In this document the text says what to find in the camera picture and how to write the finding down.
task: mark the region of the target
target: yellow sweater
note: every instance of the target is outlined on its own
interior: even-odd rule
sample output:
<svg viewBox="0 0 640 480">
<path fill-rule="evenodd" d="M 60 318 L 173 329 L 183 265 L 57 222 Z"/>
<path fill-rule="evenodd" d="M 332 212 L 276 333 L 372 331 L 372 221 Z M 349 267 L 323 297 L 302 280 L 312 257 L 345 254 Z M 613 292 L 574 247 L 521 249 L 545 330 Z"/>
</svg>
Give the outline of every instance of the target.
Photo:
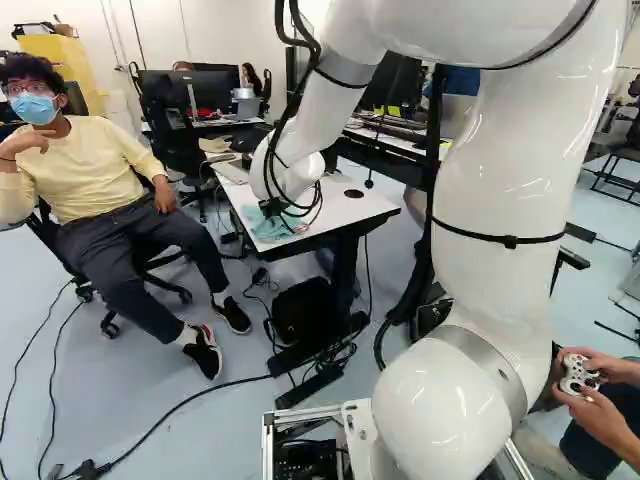
<svg viewBox="0 0 640 480">
<path fill-rule="evenodd" d="M 15 223 L 33 210 L 36 196 L 51 205 L 60 223 L 94 217 L 143 195 L 131 170 L 151 180 L 166 175 L 153 154 L 102 117 L 67 116 L 71 132 L 49 139 L 49 150 L 16 155 L 18 173 L 0 173 L 0 222 Z M 31 130 L 26 126 L 12 136 Z"/>
</svg>

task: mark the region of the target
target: blue surgical mask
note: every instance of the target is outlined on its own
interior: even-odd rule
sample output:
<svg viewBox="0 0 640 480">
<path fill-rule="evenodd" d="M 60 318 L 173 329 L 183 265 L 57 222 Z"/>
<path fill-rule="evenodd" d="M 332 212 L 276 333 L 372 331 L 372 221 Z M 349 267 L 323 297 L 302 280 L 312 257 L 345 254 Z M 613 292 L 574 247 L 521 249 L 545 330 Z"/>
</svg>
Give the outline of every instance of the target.
<svg viewBox="0 0 640 480">
<path fill-rule="evenodd" d="M 58 110 L 53 106 L 54 98 L 22 92 L 17 97 L 11 98 L 10 102 L 13 111 L 25 122 L 32 125 L 46 125 L 51 123 L 58 114 Z"/>
</svg>

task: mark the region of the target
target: white robotic arm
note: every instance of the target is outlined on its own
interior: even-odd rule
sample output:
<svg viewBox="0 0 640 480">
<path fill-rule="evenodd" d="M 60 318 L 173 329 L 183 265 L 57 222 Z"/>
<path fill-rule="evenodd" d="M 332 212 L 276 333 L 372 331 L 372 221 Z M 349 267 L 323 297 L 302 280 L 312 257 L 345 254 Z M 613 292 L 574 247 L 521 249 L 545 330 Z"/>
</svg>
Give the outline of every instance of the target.
<svg viewBox="0 0 640 480">
<path fill-rule="evenodd" d="M 328 51 L 363 70 L 386 49 L 485 69 L 434 197 L 440 222 L 432 234 L 434 267 L 456 303 L 442 326 L 382 373 L 372 400 L 384 448 L 411 480 L 475 478 L 546 380 L 548 296 L 559 241 L 512 249 L 442 225 L 520 239 L 564 230 L 628 8 L 628 0 L 332 5 L 323 34 Z M 287 191 L 298 195 L 319 178 L 321 160 L 309 154 L 339 136 L 361 94 L 319 74 L 310 78 L 298 117 L 277 147 L 297 171 L 279 171 Z M 251 186 L 268 198 L 261 173 L 254 160 Z"/>
</svg>

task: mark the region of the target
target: light gray floor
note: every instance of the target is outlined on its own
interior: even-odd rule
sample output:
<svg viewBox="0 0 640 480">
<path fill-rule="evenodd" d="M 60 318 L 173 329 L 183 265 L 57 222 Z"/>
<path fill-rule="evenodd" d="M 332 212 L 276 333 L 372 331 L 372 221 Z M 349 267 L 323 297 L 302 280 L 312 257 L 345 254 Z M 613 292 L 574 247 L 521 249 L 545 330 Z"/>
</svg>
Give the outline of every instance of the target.
<svg viewBox="0 0 640 480">
<path fill-rule="evenodd" d="M 361 179 L 367 173 L 348 164 L 342 165 L 342 170 Z M 640 178 L 640 170 L 627 170 L 630 178 L 634 175 Z M 376 175 L 374 180 L 376 189 L 398 205 L 402 204 L 402 185 Z M 591 181 L 590 174 L 581 175 L 571 221 L 595 230 L 609 241 L 633 247 L 640 239 L 640 208 L 590 192 Z M 216 236 L 217 223 L 215 210 L 211 209 L 209 228 Z M 419 236 L 419 229 L 404 211 L 370 235 L 374 325 L 358 340 L 358 352 L 345 377 L 303 406 L 339 403 L 371 394 L 378 375 L 371 352 L 373 336 L 385 312 L 405 287 L 414 262 L 413 243 Z M 563 345 L 590 345 L 619 356 L 637 354 L 638 347 L 633 343 L 593 325 L 594 320 L 600 320 L 628 334 L 638 326 L 634 318 L 616 309 L 607 299 L 630 268 L 629 256 L 604 244 L 588 245 L 572 238 L 566 238 L 564 244 L 591 260 L 592 267 L 581 273 L 565 268 L 560 275 L 552 302 L 556 341 Z M 0 399 L 3 400 L 0 404 L 3 404 L 15 360 L 68 276 L 26 227 L 0 233 L 0 251 L 3 262 L 0 269 Z M 366 285 L 362 253 L 361 245 L 358 275 Z M 251 270 L 255 270 L 259 262 L 231 260 L 226 261 L 225 266 L 237 297 L 254 319 L 254 331 L 247 337 L 231 334 L 226 325 L 214 320 L 205 283 L 188 264 L 167 267 L 161 276 L 189 288 L 195 296 L 194 305 L 185 308 L 173 294 L 154 291 L 181 318 L 213 322 L 225 354 L 221 382 L 266 373 L 265 361 L 271 351 L 261 328 L 262 307 L 239 295 L 250 283 Z M 281 290 L 319 273 L 312 255 L 270 264 L 267 268 Z M 260 289 L 255 293 L 265 299 L 273 296 Z M 355 307 L 366 308 L 367 301 L 365 290 Z M 69 288 L 19 371 L 6 437 L 0 446 L 0 455 L 11 479 L 35 478 L 37 458 L 49 436 L 51 409 L 47 381 L 53 343 L 58 328 L 76 304 Z M 640 306 L 631 302 L 626 305 L 640 312 Z M 109 460 L 135 442 L 174 404 L 209 386 L 179 351 L 163 347 L 126 322 L 121 338 L 104 339 L 98 329 L 103 315 L 100 302 L 84 305 L 63 334 L 54 385 L 58 405 L 56 439 L 45 462 L 47 467 L 53 463 L 75 467 L 86 458 L 98 463 Z M 385 343 L 385 356 L 393 358 L 404 345 L 404 330 L 392 331 Z M 302 373 L 295 372 L 294 376 L 300 379 Z M 284 376 L 215 392 L 193 402 L 166 422 L 111 476 L 157 480 L 260 478 L 260 416 L 272 409 L 273 400 L 289 386 Z M 561 436 L 568 421 L 564 409 L 531 418 L 534 428 L 554 441 Z M 621 470 L 615 478 L 635 477 L 629 470 Z"/>
</svg>

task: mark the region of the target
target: white game controller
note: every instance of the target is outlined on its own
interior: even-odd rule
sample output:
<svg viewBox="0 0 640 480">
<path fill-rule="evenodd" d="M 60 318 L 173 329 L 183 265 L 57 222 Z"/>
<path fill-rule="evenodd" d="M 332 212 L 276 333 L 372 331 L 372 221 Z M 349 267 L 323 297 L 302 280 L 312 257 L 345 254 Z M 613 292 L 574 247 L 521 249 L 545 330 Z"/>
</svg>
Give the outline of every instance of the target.
<svg viewBox="0 0 640 480">
<path fill-rule="evenodd" d="M 587 370 L 584 366 L 589 361 L 588 357 L 577 353 L 565 355 L 562 359 L 567 369 L 566 375 L 560 380 L 560 390 L 574 397 L 588 398 L 582 394 L 582 387 L 591 387 L 596 390 L 600 388 L 598 379 L 600 372 L 597 370 Z"/>
</svg>

